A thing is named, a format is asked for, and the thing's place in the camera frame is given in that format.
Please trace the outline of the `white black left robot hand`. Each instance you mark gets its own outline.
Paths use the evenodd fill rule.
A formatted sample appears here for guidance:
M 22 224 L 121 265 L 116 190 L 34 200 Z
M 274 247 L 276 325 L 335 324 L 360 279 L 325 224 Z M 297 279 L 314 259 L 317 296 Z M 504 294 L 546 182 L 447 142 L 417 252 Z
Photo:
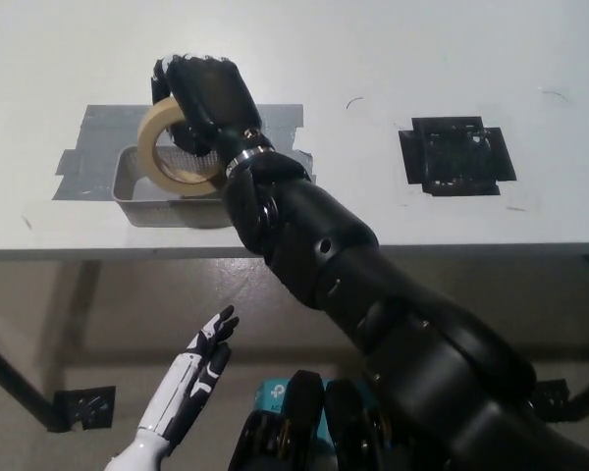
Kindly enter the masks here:
M 144 411 L 137 430 L 178 445 L 200 414 L 231 356 L 227 340 L 240 319 L 227 306 L 179 353 Z

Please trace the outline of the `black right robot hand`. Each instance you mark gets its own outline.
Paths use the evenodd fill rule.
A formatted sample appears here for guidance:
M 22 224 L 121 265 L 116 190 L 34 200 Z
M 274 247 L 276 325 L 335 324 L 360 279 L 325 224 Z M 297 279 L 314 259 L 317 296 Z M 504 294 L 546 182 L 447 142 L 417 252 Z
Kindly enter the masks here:
M 237 65 L 226 58 L 174 54 L 157 60 L 151 96 L 154 104 L 168 97 L 178 103 L 182 120 L 167 132 L 185 152 L 214 152 L 226 167 L 246 150 L 272 146 Z

